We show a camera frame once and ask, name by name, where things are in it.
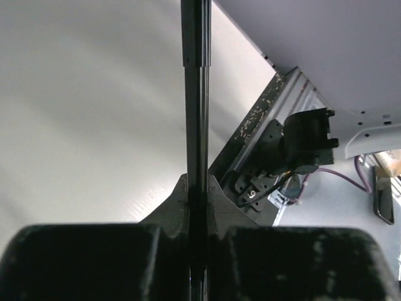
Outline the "black folding umbrella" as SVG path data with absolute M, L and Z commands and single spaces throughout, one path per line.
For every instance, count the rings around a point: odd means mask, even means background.
M 207 196 L 211 2 L 181 1 L 185 74 L 190 298 L 203 300 L 207 264 Z

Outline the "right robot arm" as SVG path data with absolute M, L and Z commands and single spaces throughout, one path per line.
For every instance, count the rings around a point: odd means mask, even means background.
M 244 166 L 252 174 L 235 204 L 252 206 L 296 174 L 365 154 L 400 148 L 400 110 L 319 108 L 288 116 L 277 137 L 263 135 Z

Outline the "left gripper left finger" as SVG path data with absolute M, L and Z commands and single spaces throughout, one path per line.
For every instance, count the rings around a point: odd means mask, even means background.
M 33 224 L 1 258 L 2 300 L 188 300 L 187 179 L 138 223 Z

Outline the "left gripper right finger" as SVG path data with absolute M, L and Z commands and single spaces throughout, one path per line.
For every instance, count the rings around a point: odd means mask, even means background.
M 393 300 L 378 243 L 353 228 L 260 226 L 209 178 L 210 300 Z

